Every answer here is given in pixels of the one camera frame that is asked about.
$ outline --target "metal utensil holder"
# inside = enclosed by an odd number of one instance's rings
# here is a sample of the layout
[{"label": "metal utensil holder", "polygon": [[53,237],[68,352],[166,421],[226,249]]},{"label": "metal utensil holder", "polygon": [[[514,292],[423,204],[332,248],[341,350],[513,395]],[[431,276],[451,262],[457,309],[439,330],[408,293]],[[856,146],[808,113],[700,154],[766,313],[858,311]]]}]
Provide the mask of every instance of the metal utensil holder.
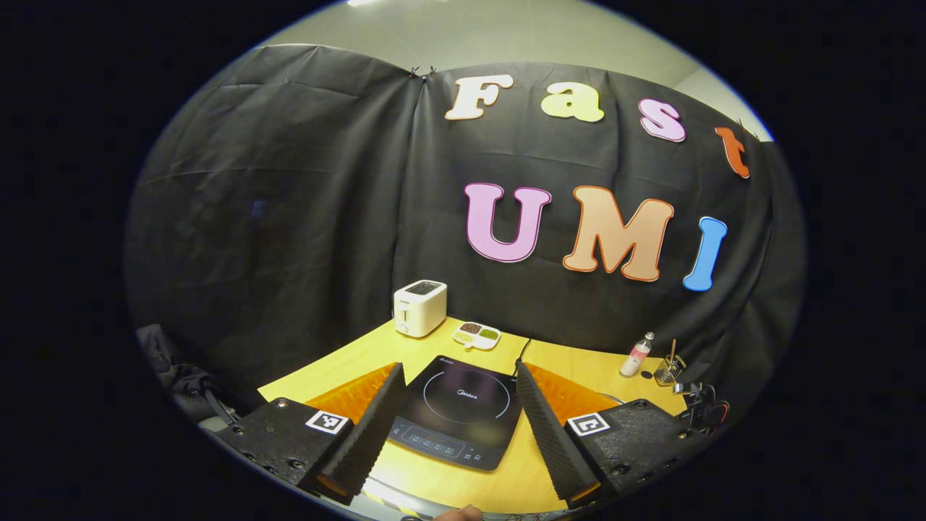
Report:
[{"label": "metal utensil holder", "polygon": [[671,361],[667,356],[662,359],[662,363],[659,364],[656,372],[653,373],[653,377],[659,386],[664,388],[673,386],[679,375],[685,370],[685,367],[687,367],[687,364],[685,364],[681,356],[675,355],[675,358]]}]

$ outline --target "white divided dish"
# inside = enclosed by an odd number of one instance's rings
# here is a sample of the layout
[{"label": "white divided dish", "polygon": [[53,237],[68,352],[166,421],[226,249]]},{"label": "white divided dish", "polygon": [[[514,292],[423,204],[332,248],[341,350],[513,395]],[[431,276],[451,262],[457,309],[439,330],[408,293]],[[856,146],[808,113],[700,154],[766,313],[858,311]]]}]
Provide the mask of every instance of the white divided dish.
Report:
[{"label": "white divided dish", "polygon": [[488,350],[495,347],[502,332],[488,325],[465,322],[454,331],[454,340],[463,344],[466,350],[473,348]]}]

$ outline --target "human hand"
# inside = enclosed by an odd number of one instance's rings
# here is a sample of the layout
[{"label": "human hand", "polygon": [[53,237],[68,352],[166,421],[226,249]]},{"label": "human hand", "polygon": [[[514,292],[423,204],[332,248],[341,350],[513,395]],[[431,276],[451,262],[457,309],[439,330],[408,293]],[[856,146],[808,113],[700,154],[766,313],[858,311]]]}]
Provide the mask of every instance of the human hand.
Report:
[{"label": "human hand", "polygon": [[482,510],[468,504],[460,509],[448,510],[434,521],[482,521]]}]

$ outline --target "black curtain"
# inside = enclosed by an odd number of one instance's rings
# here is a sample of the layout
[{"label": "black curtain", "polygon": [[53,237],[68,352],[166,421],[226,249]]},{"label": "black curtain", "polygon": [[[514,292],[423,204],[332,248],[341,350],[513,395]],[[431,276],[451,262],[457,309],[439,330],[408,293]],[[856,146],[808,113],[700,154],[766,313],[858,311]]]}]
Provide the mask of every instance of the black curtain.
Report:
[{"label": "black curtain", "polygon": [[[514,85],[481,118],[444,117],[457,79],[496,74]],[[556,82],[591,85],[605,117],[545,114]],[[683,142],[643,129],[644,98],[681,113]],[[749,179],[732,171],[715,127],[743,143]],[[475,182],[505,190],[500,241],[518,231],[515,189],[552,195],[528,259],[473,251],[463,189]],[[594,272],[563,267],[581,213],[572,191],[583,184],[612,191],[625,223],[645,199],[672,205],[658,280],[605,273],[598,253]],[[728,233],[713,287],[693,292],[682,279],[704,216]],[[136,323],[163,324],[232,386],[259,387],[363,336],[390,319],[396,289],[431,278],[449,285],[451,316],[526,337],[626,353],[653,331],[651,356],[677,337],[685,378],[713,383],[735,417],[793,331],[802,219],[774,144],[667,87],[540,63],[409,78],[352,52],[282,45],[231,64],[164,132],[132,200],[126,276]]]}]

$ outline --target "black induction cooker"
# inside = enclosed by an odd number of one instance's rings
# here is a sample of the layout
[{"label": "black induction cooker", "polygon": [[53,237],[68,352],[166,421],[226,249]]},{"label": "black induction cooker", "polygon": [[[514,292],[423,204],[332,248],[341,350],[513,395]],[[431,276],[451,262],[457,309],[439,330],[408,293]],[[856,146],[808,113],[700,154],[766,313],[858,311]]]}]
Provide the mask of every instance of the black induction cooker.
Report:
[{"label": "black induction cooker", "polygon": [[432,458],[495,470],[520,417],[517,381],[438,356],[408,385],[389,438]]}]

